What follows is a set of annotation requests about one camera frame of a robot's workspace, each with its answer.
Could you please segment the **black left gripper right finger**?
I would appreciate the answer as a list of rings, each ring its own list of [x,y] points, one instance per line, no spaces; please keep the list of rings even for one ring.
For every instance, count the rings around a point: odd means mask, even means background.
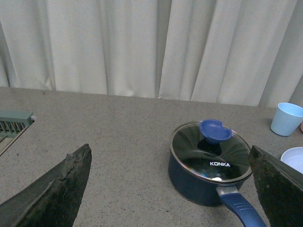
[[[260,204],[272,227],[303,225],[303,174],[257,146],[249,154]]]

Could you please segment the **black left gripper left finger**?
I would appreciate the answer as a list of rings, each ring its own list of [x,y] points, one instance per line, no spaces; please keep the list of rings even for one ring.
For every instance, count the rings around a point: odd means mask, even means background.
[[[92,153],[88,144],[0,205],[2,227],[71,227],[87,186]]]

